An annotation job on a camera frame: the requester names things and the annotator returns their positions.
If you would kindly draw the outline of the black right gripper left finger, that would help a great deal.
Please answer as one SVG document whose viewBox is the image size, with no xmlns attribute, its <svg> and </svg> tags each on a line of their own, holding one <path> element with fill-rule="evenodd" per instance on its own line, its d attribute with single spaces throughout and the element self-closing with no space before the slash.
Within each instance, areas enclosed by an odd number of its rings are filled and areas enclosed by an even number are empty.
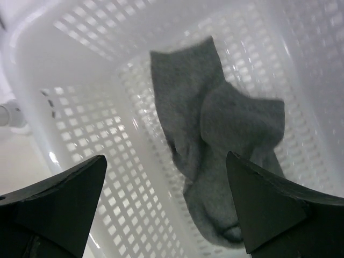
<svg viewBox="0 0 344 258">
<path fill-rule="evenodd" d="M 96 155 L 1 195 L 1 257 L 82 257 L 106 169 Z"/>
</svg>

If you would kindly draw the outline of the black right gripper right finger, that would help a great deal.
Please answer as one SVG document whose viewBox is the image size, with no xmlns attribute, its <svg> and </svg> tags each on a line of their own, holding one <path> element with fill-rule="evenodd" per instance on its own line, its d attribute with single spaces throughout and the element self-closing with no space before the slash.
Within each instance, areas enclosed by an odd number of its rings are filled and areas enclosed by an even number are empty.
<svg viewBox="0 0 344 258">
<path fill-rule="evenodd" d="M 343 198 L 272 174 L 229 152 L 228 181 L 251 257 L 343 257 Z"/>
</svg>

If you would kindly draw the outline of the grey sock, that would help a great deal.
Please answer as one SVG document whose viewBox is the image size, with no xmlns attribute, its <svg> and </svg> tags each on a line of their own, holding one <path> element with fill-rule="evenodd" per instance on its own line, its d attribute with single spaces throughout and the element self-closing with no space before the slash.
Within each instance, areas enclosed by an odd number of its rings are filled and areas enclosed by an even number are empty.
<svg viewBox="0 0 344 258">
<path fill-rule="evenodd" d="M 201 109 L 224 73 L 212 37 L 173 52 L 150 52 L 155 107 L 177 169 L 190 181 L 200 171 Z"/>
<path fill-rule="evenodd" d="M 250 98 L 229 83 L 203 101 L 200 135 L 206 143 L 196 179 L 183 196 L 200 234 L 225 248 L 242 246 L 242 235 L 228 183 L 226 156 L 235 152 L 265 170 L 283 175 L 274 152 L 285 130 L 281 99 Z"/>
</svg>

